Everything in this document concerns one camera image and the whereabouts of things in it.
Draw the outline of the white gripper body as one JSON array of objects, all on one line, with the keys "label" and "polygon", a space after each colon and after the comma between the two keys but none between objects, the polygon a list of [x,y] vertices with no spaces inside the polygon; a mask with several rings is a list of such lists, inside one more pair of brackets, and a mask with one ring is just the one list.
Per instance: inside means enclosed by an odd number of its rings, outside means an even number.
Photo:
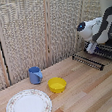
[{"label": "white gripper body", "polygon": [[89,54],[93,54],[93,53],[95,52],[96,46],[97,46],[97,43],[96,43],[96,42],[90,43],[90,44],[87,46],[87,48],[86,48],[87,52],[88,52]]}]

